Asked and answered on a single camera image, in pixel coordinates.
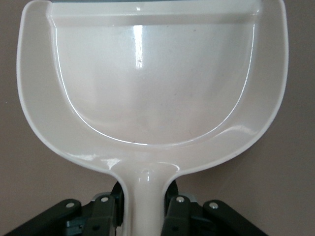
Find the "glossy plastic surface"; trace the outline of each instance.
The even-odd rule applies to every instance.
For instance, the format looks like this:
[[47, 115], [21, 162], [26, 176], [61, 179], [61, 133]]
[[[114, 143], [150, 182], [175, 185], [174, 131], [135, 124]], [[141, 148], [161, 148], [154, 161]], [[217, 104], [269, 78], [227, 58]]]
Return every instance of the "glossy plastic surface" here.
[[281, 0], [32, 1], [24, 9], [18, 89], [50, 149], [113, 175], [124, 234], [159, 235], [176, 177], [256, 142], [284, 94]]

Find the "dustpan pan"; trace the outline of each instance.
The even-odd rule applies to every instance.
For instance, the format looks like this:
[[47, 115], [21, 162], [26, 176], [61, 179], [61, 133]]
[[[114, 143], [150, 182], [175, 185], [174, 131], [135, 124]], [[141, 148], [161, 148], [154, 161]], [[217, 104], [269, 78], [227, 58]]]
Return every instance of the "dustpan pan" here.
[[21, 21], [20, 101], [51, 150], [120, 182], [124, 235], [155, 236], [171, 181], [270, 126], [287, 41], [281, 0], [36, 0]]

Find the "screw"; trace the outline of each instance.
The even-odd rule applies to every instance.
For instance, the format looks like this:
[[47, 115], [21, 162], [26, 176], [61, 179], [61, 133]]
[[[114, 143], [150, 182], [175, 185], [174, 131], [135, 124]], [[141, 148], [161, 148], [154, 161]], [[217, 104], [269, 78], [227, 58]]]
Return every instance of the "screw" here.
[[219, 208], [218, 204], [216, 204], [216, 203], [210, 203], [209, 207], [211, 207], [212, 209], [218, 209]]
[[74, 203], [68, 203], [67, 205], [65, 205], [66, 208], [71, 208], [74, 206]]
[[178, 201], [179, 203], [183, 203], [185, 201], [185, 199], [181, 196], [176, 198], [176, 201]]
[[103, 202], [103, 203], [105, 203], [105, 202], [107, 202], [109, 200], [109, 198], [108, 197], [103, 197], [103, 198], [101, 198], [101, 202]]

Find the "black plastic part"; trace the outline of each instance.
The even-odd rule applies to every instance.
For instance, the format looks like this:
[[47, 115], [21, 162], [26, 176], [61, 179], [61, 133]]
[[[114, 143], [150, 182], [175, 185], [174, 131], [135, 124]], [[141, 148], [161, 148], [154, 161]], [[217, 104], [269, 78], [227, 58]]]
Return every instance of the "black plastic part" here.
[[82, 236], [115, 236], [115, 232], [115, 198], [102, 195], [94, 202], [92, 215], [86, 221]]
[[90, 202], [87, 205], [81, 207], [81, 214], [80, 215], [66, 221], [63, 225], [62, 236], [79, 236], [79, 235], [81, 235], [87, 219], [92, 214], [93, 205], [94, 205], [94, 202]]
[[191, 236], [218, 236], [218, 228], [210, 219], [204, 217], [203, 208], [198, 203], [191, 203]]
[[165, 198], [164, 198], [164, 215], [167, 214], [167, 210], [169, 207], [169, 203], [171, 199], [175, 196], [178, 196], [178, 187], [176, 184], [176, 181], [174, 180], [171, 185], [168, 187], [166, 193], [165, 193]]
[[56, 230], [61, 227], [62, 222], [80, 214], [80, 210], [81, 203], [79, 201], [74, 199], [64, 200], [5, 236], [54, 235]]
[[[216, 203], [218, 208], [211, 208], [210, 203]], [[220, 229], [220, 236], [267, 236], [262, 230], [222, 201], [208, 201], [203, 205], [203, 209], [204, 215]]]
[[190, 200], [184, 196], [183, 202], [173, 197], [169, 203], [161, 236], [190, 236]]
[[110, 194], [115, 198], [116, 203], [116, 225], [121, 226], [124, 219], [124, 192], [121, 185], [117, 182]]

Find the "white dustpan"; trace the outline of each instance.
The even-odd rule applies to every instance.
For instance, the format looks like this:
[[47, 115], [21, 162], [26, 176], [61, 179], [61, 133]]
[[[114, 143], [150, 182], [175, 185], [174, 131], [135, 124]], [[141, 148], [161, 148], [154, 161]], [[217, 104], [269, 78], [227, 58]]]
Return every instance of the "white dustpan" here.
[[44, 144], [117, 178], [124, 235], [158, 236], [172, 180], [237, 156], [271, 124], [287, 41], [282, 0], [32, 1], [19, 96]]

